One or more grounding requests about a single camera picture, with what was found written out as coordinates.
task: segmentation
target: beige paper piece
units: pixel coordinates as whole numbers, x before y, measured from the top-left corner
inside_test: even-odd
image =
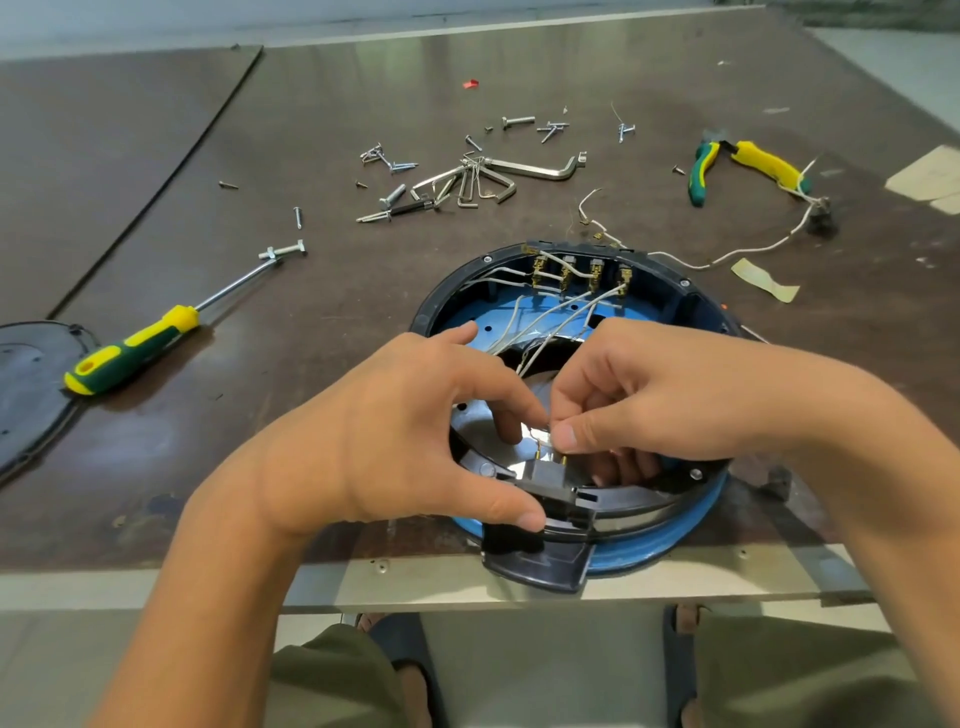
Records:
[[[797,291],[800,290],[799,285],[780,285],[773,280],[773,277],[769,273],[755,266],[745,257],[737,260],[731,267],[731,270],[736,273],[739,278],[746,280],[757,288],[762,288],[775,299],[783,301],[784,303],[793,301],[797,297]]]
[[[947,215],[960,215],[960,192],[949,197],[941,197],[930,203],[931,207],[936,207]]]
[[[941,145],[901,169],[885,186],[920,202],[960,194],[960,150]]]

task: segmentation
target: hand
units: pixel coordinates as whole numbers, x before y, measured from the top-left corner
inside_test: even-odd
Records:
[[[789,449],[824,435],[830,405],[867,380],[816,354],[608,318],[553,382],[551,440],[621,462],[624,448],[689,460]]]
[[[539,531],[540,504],[517,487],[453,462],[450,411],[487,400],[501,436],[544,427],[537,397],[495,356],[464,346],[474,323],[430,339],[398,336],[303,406],[258,433],[225,463],[253,473],[270,523],[309,536],[335,521],[417,514],[514,523]]]

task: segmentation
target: floor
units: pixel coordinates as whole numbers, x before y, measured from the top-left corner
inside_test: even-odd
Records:
[[[952,69],[960,68],[960,36],[816,34],[960,130],[960,86],[952,82]],[[722,609],[750,613],[759,606]],[[825,609],[817,602],[792,602],[767,604],[763,610],[790,619],[886,629],[873,605]],[[665,724],[660,614],[660,606],[640,603],[566,604],[430,614],[424,624],[455,726],[652,728]],[[277,647],[305,642],[338,619],[285,616]],[[80,725],[136,620],[135,612],[0,614],[0,725]],[[509,660],[503,658],[507,646]],[[465,655],[471,659],[464,660]],[[574,682],[576,691],[564,688]]]

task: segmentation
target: forearm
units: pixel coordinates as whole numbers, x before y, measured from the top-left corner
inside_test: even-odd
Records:
[[[93,725],[262,720],[276,618],[303,542],[267,527],[244,476],[231,475],[222,467],[187,502]]]
[[[960,724],[960,451],[872,377],[844,381],[819,442],[788,458],[824,503],[945,715]]]

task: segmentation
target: yellow and green screwdriver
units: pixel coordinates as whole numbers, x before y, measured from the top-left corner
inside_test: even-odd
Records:
[[[279,257],[271,258],[202,303],[175,305],[155,324],[85,356],[63,375],[63,383],[71,392],[87,396],[103,394],[122,384],[150,364],[171,342],[198,327],[201,311],[279,262]]]

